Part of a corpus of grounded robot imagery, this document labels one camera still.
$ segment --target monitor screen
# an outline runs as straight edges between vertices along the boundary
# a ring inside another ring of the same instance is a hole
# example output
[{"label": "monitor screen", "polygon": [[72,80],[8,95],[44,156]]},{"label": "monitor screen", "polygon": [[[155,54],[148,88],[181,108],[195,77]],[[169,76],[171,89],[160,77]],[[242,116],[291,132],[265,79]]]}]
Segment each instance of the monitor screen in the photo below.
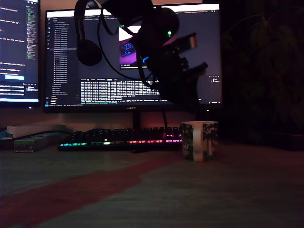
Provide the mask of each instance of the monitor screen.
[{"label": "monitor screen", "polygon": [[[209,65],[207,75],[198,82],[202,105],[222,102],[220,61],[219,4],[166,5],[180,19],[180,30],[172,39],[196,32],[198,47],[181,54],[190,67],[203,62]],[[85,12],[85,38],[98,44],[97,24],[100,10]],[[104,10],[107,25],[112,31],[119,22]],[[81,64],[76,56],[74,10],[48,11],[46,14],[46,72],[45,112],[90,112],[123,110],[167,110],[174,105],[160,97],[141,81],[132,81],[116,74],[105,59],[95,66]],[[141,25],[129,29],[136,33]],[[109,36],[101,28],[101,42],[112,65],[121,73],[140,78],[136,64],[136,50],[129,42],[132,36],[119,29],[117,36]]]},{"label": "monitor screen", "polygon": [[0,1],[0,103],[38,105],[40,0]]}]

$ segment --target mechanical keyboard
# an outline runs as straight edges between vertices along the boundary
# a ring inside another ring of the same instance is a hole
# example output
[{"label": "mechanical keyboard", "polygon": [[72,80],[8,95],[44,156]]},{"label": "mechanical keyboard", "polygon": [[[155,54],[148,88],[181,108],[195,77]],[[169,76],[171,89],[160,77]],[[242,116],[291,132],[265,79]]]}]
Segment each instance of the mechanical keyboard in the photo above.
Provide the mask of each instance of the mechanical keyboard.
[{"label": "mechanical keyboard", "polygon": [[76,131],[58,146],[60,151],[91,150],[179,150],[181,149],[179,127],[137,129],[93,129]]}]

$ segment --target white mug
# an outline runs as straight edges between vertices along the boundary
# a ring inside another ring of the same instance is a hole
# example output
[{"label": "white mug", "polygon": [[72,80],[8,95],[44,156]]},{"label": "white mug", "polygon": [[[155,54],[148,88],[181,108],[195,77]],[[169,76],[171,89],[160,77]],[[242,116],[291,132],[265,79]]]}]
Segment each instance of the white mug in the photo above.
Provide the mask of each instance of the white mug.
[{"label": "white mug", "polygon": [[181,123],[183,155],[186,159],[203,162],[214,156],[219,138],[218,124],[213,121]]}]

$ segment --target coffee mug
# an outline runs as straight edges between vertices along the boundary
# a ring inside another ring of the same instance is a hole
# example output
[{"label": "coffee mug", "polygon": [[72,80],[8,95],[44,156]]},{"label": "coffee mug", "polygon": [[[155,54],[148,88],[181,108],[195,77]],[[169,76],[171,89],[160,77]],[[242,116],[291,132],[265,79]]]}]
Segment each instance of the coffee mug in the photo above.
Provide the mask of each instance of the coffee mug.
[{"label": "coffee mug", "polygon": [[181,139],[183,155],[186,159],[203,162],[210,160],[218,144],[218,122],[182,122]]}]

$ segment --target headphones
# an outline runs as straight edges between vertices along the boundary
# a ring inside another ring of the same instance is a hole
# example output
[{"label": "headphones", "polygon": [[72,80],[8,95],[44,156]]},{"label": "headphones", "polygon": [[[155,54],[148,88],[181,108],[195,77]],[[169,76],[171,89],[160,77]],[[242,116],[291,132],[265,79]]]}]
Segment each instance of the headphones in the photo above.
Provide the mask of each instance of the headphones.
[{"label": "headphones", "polygon": [[89,6],[91,9],[99,9],[98,4],[94,0],[78,0],[75,5],[75,27],[77,33],[77,58],[78,60],[86,66],[95,66],[98,64],[102,58],[102,52],[99,46],[86,39],[85,28],[84,28],[84,19],[85,19],[85,10],[86,6]]}]

